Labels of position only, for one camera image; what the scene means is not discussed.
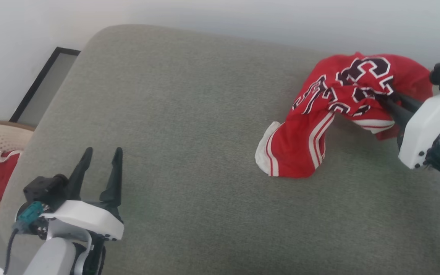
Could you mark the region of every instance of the red jersey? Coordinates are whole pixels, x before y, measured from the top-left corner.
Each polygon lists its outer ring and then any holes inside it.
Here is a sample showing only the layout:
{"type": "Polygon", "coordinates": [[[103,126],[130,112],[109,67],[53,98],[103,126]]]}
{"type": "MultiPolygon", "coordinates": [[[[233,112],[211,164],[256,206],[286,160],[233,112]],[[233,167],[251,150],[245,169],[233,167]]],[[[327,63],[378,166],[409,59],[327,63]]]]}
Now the red jersey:
{"type": "Polygon", "coordinates": [[[393,92],[425,101],[432,96],[429,70],[402,56],[335,55],[320,61],[283,124],[273,122],[256,151],[256,163],[269,176],[306,178],[325,158],[325,131],[340,113],[378,139],[398,133],[375,99],[393,92]]]}

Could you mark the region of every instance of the printed number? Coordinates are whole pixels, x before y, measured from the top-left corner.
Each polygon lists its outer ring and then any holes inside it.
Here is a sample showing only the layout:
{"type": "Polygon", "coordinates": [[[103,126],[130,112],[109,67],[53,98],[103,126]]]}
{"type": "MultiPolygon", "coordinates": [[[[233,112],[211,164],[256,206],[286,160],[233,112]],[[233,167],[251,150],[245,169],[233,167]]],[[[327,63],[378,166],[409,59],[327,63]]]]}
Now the printed number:
{"type": "MultiPolygon", "coordinates": [[[[392,86],[393,76],[388,75],[390,71],[390,63],[384,57],[366,57],[363,59],[356,58],[352,62],[351,66],[343,69],[340,73],[337,73],[335,78],[343,86],[353,85],[358,82],[366,73],[370,73],[375,80],[380,80],[379,85],[382,91],[386,89],[386,92],[378,92],[369,87],[361,88],[355,87],[353,92],[353,100],[355,103],[359,103],[363,99],[373,98],[375,94],[391,94],[394,89],[392,86]]],[[[339,113],[349,113],[351,107],[345,103],[337,102],[337,94],[333,88],[328,88],[325,84],[327,79],[326,75],[320,76],[318,80],[313,82],[302,96],[298,97],[293,103],[292,110],[295,110],[303,102],[308,101],[306,108],[302,113],[309,113],[316,98],[322,95],[323,99],[330,99],[329,110],[339,113]]],[[[354,116],[363,115],[370,109],[369,105],[361,106],[354,116]]]]}
{"type": "MultiPolygon", "coordinates": [[[[353,100],[355,103],[359,103],[363,99],[374,99],[376,94],[391,94],[393,93],[393,76],[388,75],[390,72],[390,63],[384,57],[366,57],[363,59],[356,58],[350,67],[337,73],[336,79],[341,85],[353,85],[358,82],[366,73],[370,73],[375,80],[380,80],[379,85],[382,91],[386,89],[386,92],[378,92],[369,87],[355,87],[353,92],[353,100]]],[[[340,104],[334,104],[331,106],[334,111],[340,111],[341,113],[349,113],[351,108],[347,105],[342,106],[340,104]]],[[[361,106],[354,116],[363,115],[370,109],[369,105],[361,106]]]]}
{"type": "Polygon", "coordinates": [[[325,80],[327,79],[326,75],[323,75],[316,80],[316,82],[313,82],[310,87],[307,89],[305,93],[303,93],[303,96],[300,96],[295,100],[295,103],[293,103],[292,110],[295,110],[302,102],[308,99],[307,107],[302,113],[310,113],[313,102],[315,99],[320,95],[323,94],[323,97],[328,96],[327,93],[327,85],[325,84],[325,80]]]}

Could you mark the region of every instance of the white stripe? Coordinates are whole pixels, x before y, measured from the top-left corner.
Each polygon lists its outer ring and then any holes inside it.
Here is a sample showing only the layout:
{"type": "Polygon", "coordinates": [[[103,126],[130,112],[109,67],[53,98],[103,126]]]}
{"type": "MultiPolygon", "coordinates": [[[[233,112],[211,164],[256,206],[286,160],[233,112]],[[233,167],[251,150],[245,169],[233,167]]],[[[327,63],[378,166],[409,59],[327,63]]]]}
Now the white stripe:
{"type": "MultiPolygon", "coordinates": [[[[315,128],[313,128],[313,130],[309,136],[309,151],[310,151],[310,156],[312,158],[313,166],[315,167],[315,169],[317,169],[317,167],[318,167],[318,165],[320,165],[320,163],[318,162],[318,159],[317,159],[317,152],[316,152],[315,148],[313,147],[313,141],[315,139],[315,136],[316,136],[318,130],[320,130],[320,128],[323,127],[324,123],[327,120],[329,120],[332,115],[333,115],[333,112],[327,113],[327,115],[317,124],[317,126],[315,128]]],[[[319,149],[318,153],[319,153],[318,158],[322,159],[322,156],[320,155],[320,149],[319,149]]]]}
{"type": "Polygon", "coordinates": [[[6,160],[9,159],[10,156],[12,156],[12,155],[18,155],[18,154],[20,154],[20,153],[22,153],[22,152],[23,152],[23,151],[21,151],[21,150],[14,150],[14,151],[12,151],[11,153],[9,153],[9,154],[7,155],[7,157],[2,157],[1,155],[2,155],[3,151],[0,151],[0,162],[5,162],[6,160]]]}
{"type": "Polygon", "coordinates": [[[271,135],[280,127],[280,123],[275,121],[269,125],[264,134],[262,135],[262,139],[259,141],[257,145],[255,160],[256,164],[259,168],[269,176],[271,175],[271,162],[272,159],[267,155],[267,142],[271,135]]]}
{"type": "Polygon", "coordinates": [[[388,130],[391,127],[393,127],[393,125],[384,128],[375,128],[375,127],[367,126],[367,127],[363,127],[363,129],[371,131],[372,134],[376,134],[379,132],[383,132],[384,130],[388,130]]]}
{"type": "Polygon", "coordinates": [[[393,124],[395,124],[393,120],[353,120],[353,122],[361,127],[383,127],[393,126],[393,124]]]}
{"type": "Polygon", "coordinates": [[[267,141],[267,153],[269,154],[269,156],[271,157],[271,161],[273,164],[273,169],[272,169],[272,176],[279,176],[280,175],[280,169],[279,169],[279,164],[278,164],[278,159],[276,159],[273,155],[273,151],[271,150],[271,143],[273,141],[273,136],[274,134],[276,134],[276,131],[274,131],[274,133],[269,137],[268,141],[267,141]]]}
{"type": "Polygon", "coordinates": [[[320,162],[322,162],[323,158],[325,157],[325,151],[324,151],[323,154],[320,153],[319,140],[323,136],[323,134],[325,133],[325,130],[327,130],[327,128],[330,126],[330,124],[332,124],[332,121],[334,121],[334,117],[335,117],[335,115],[332,114],[332,117],[327,122],[327,124],[325,124],[323,129],[319,132],[319,134],[318,134],[318,136],[316,137],[316,140],[315,140],[315,148],[317,149],[317,154],[320,156],[320,162]]]}

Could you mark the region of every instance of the black frame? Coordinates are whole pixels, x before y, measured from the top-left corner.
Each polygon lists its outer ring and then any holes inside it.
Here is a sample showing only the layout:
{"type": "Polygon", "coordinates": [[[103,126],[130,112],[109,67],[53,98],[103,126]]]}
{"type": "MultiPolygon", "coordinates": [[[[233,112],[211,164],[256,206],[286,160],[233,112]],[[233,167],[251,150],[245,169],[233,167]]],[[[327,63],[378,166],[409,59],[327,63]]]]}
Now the black frame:
{"type": "Polygon", "coordinates": [[[49,60],[45,63],[44,67],[38,74],[37,78],[33,82],[32,86],[30,86],[30,89],[28,89],[28,92],[26,92],[25,96],[23,97],[23,100],[18,105],[18,108],[16,108],[16,111],[10,118],[10,122],[18,122],[19,117],[23,114],[23,111],[25,111],[26,106],[28,106],[28,103],[30,103],[30,100],[35,95],[35,92],[37,92],[38,87],[40,87],[40,84],[44,80],[45,76],[49,72],[52,65],[54,65],[54,62],[56,61],[57,57],[59,57],[59,54],[70,54],[78,56],[80,50],[75,49],[66,49],[62,47],[56,47],[54,52],[52,52],[49,60]]]}

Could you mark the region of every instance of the white wall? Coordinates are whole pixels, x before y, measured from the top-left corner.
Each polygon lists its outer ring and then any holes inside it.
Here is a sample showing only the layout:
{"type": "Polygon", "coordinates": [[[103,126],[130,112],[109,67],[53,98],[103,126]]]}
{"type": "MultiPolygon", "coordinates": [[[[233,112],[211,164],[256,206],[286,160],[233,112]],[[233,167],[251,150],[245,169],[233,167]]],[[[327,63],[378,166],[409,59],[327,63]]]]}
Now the white wall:
{"type": "Polygon", "coordinates": [[[440,61],[440,1],[59,0],[42,9],[63,47],[82,49],[106,26],[149,23],[338,53],[440,61]]]}
{"type": "Polygon", "coordinates": [[[0,0],[0,120],[9,120],[56,47],[30,1],[0,0]]]}
{"type": "Polygon", "coordinates": [[[148,23],[335,53],[440,61],[440,1],[0,0],[0,120],[56,46],[82,49],[107,26],[148,23]]]}

